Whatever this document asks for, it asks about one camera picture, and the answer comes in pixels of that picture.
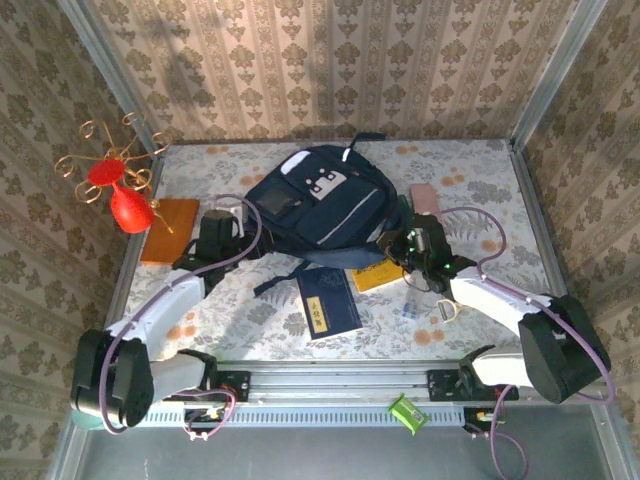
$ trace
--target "gray floor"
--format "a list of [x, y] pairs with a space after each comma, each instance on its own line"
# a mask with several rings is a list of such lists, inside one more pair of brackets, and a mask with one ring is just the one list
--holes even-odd
[[[589, 409], [511, 408], [504, 432], [530, 459], [528, 479], [608, 479]], [[132, 429], [119, 437], [90, 436], [82, 480], [483, 480], [498, 478], [488, 442], [460, 429], [404, 428], [221, 430], [191, 442], [178, 429]], [[519, 475], [515, 449], [499, 442], [510, 477]]]

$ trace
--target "backpack strap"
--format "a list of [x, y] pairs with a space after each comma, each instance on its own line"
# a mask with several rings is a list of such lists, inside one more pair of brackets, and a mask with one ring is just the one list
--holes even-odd
[[271, 287], [275, 287], [276, 284], [281, 282], [282, 280], [293, 280], [298, 275], [300, 275], [300, 273], [303, 270], [306, 270], [306, 268], [309, 265], [311, 265], [311, 262], [309, 260], [303, 260], [303, 262], [300, 265], [298, 265], [289, 275], [281, 276], [281, 277], [273, 277], [271, 280], [267, 280], [262, 285], [258, 285], [256, 288], [253, 289], [253, 294], [256, 297], [259, 297], [264, 292], [269, 290]]
[[356, 142], [362, 141], [362, 140], [369, 140], [369, 141], [380, 141], [380, 140], [385, 140], [387, 138], [387, 135], [385, 133], [380, 133], [380, 132], [359, 132], [356, 134], [355, 137], [353, 137], [353, 140], [351, 140], [351, 143], [349, 144], [348, 148], [353, 148], [356, 145]]
[[312, 250], [296, 252], [292, 255], [325, 267], [353, 269], [366, 268], [384, 260], [384, 253], [376, 242], [365, 243], [360, 247], [337, 248], [335, 250]]

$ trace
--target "black strap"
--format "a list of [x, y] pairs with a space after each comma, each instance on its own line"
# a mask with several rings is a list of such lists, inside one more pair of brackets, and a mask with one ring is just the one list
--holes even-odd
[[380, 141], [386, 138], [387, 138], [387, 135], [385, 133], [360, 132], [360, 133], [357, 133], [355, 137], [353, 137], [353, 140], [351, 140], [351, 143], [349, 144], [349, 148], [353, 148], [357, 142], [360, 142], [363, 140]]
[[275, 287], [278, 282], [281, 282], [282, 280], [293, 280], [298, 275], [300, 275], [300, 273], [303, 270], [305, 270], [309, 265], [311, 265], [311, 262], [309, 260], [303, 261], [300, 265], [294, 268], [293, 272], [291, 272], [286, 277], [274, 277], [271, 280], [267, 280], [262, 285], [258, 285], [256, 288], [253, 289], [253, 294], [256, 297], [259, 297], [264, 292], [269, 290], [271, 287]]

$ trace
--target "blue book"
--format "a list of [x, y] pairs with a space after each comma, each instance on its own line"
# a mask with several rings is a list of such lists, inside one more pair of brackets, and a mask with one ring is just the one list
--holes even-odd
[[362, 328], [344, 270], [304, 270], [298, 286], [312, 340]]

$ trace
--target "orange notebook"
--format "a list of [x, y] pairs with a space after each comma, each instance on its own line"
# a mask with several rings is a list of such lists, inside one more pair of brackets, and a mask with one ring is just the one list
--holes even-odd
[[188, 198], [162, 198], [158, 213], [173, 229], [170, 233], [166, 225], [156, 219], [149, 229], [140, 263], [144, 265], [171, 265], [175, 262], [191, 240], [193, 224], [198, 215], [200, 201]]

